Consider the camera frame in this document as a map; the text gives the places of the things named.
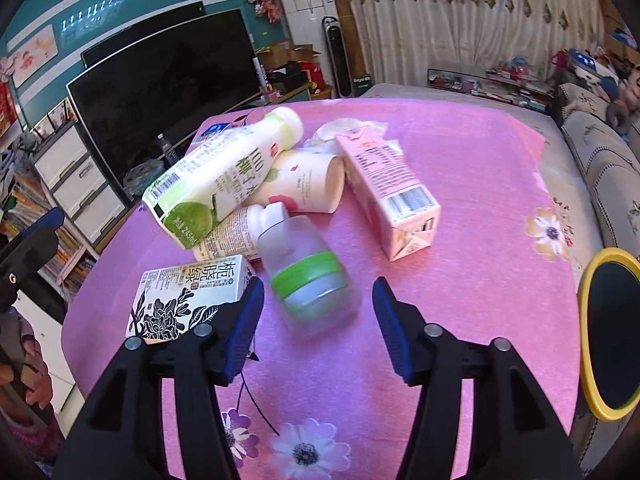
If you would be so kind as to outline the person's left hand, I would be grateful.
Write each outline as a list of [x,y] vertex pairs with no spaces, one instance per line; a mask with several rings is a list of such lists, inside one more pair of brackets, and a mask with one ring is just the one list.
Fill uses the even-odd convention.
[[25,402],[46,408],[53,396],[52,380],[46,362],[43,361],[41,347],[36,341],[34,331],[29,322],[14,307],[1,313],[1,343],[21,346],[21,364],[1,364],[1,385],[9,385],[14,381],[17,370],[22,384],[26,387]]

